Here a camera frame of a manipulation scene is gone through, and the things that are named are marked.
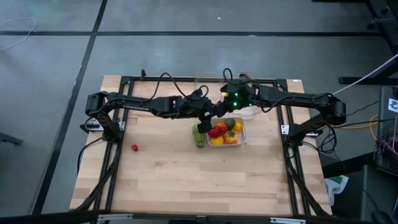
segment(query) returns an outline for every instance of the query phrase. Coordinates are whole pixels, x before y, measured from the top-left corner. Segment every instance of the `red bell pepper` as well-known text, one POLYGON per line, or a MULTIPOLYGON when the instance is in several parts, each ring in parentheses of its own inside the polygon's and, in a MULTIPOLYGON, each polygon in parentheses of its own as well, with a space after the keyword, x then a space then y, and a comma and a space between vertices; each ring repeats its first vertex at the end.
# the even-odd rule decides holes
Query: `red bell pepper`
POLYGON ((211 129, 207 132, 207 135, 211 138, 218 138, 221 136, 222 130, 220 127, 216 126, 215 128, 211 129))

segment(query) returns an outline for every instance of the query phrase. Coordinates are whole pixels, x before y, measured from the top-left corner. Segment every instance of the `yellow bell pepper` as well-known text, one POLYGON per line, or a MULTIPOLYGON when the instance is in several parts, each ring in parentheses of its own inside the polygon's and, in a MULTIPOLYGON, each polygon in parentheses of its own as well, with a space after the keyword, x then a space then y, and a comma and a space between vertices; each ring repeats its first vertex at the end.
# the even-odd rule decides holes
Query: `yellow bell pepper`
POLYGON ((235 122, 234 131, 242 131, 243 124, 240 121, 235 122))
POLYGON ((225 144, 237 144, 239 135, 236 131, 227 131, 223 135, 225 144))
POLYGON ((214 139, 210 139, 211 144, 224 144, 224 139, 222 136, 214 139))

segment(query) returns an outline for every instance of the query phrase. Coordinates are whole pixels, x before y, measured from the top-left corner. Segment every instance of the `green object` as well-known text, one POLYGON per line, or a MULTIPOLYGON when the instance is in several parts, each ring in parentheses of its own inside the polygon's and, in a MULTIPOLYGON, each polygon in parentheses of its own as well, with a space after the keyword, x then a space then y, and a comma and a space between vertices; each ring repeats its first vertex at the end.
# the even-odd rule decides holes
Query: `green object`
POLYGON ((226 124, 228 130, 232 130, 235 127, 235 120, 232 118, 228 118, 225 120, 224 124, 226 124))
POLYGON ((343 181, 343 178, 338 176, 338 177, 330 177, 329 180, 336 182, 337 184, 341 184, 343 181))
POLYGON ((198 124, 199 123, 192 126, 192 134, 193 140, 195 140, 195 144, 197 145, 197 147, 202 148, 205 147, 205 135, 199 133, 198 124))

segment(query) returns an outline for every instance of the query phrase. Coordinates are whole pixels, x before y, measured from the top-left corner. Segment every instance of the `yellow wire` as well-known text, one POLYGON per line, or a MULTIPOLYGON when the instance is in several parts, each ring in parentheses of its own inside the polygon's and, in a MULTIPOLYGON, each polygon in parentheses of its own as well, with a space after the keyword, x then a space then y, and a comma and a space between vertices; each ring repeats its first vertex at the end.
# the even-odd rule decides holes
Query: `yellow wire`
POLYGON ((377 124, 377 122, 370 122, 368 125, 363 125, 363 126, 356 126, 356 127, 342 127, 340 129, 360 129, 360 128, 367 128, 367 127, 371 127, 373 125, 377 124))
POLYGON ((369 123, 369 129, 371 130, 371 134, 372 134, 373 139, 376 141, 377 138, 376 138, 376 136, 374 135, 373 129, 372 129, 372 125, 377 124, 377 122, 374 122, 374 123, 372 124, 372 120, 373 120, 374 118, 377 118, 377 115, 374 115, 374 116, 371 118, 371 122, 369 123))

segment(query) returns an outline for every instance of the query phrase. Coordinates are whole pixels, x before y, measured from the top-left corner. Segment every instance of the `white cable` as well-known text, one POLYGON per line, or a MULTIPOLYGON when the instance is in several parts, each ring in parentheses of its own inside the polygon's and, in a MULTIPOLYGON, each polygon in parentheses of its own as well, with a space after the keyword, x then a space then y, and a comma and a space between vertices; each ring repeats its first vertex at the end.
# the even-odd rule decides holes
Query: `white cable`
POLYGON ((343 91, 343 90, 345 90, 345 89, 347 89, 347 88, 349 88, 349 87, 351 87, 351 86, 353 86, 353 85, 355 85, 355 84, 357 84, 357 83, 359 83, 360 81, 364 80, 365 78, 367 78, 367 77, 369 77, 369 76, 371 76, 371 75, 374 75, 374 74, 379 73, 380 70, 381 70, 384 66, 386 66, 386 65, 387 65, 388 63, 390 63, 391 61, 395 60, 397 57, 398 57, 398 54, 395 55, 395 56, 393 56, 392 58, 390 58, 390 59, 389 59, 388 61, 386 61, 384 64, 380 65, 380 66, 379 66, 377 69, 375 69, 373 72, 371 72, 371 73, 365 75, 365 76, 364 76, 363 78, 361 78, 360 80, 358 80, 358 81, 356 81, 356 82, 354 82, 354 83, 352 83, 352 84, 350 84, 350 85, 348 85, 348 86, 342 88, 341 90, 336 91, 336 92, 334 93, 334 95, 337 94, 337 93, 339 93, 339 92, 341 92, 341 91, 343 91))
POLYGON ((27 33, 27 35, 21 41, 16 42, 15 44, 12 44, 8 47, 2 48, 2 49, 0 49, 0 51, 10 49, 11 47, 16 46, 16 45, 22 43, 23 41, 25 41, 28 38, 28 36, 30 35, 30 33, 36 28, 36 25, 37 25, 36 19, 34 19, 34 18, 16 18, 16 19, 9 19, 7 21, 0 22, 0 24, 7 24, 9 22, 25 20, 25 19, 32 20, 34 22, 33 27, 30 29, 30 31, 27 33))

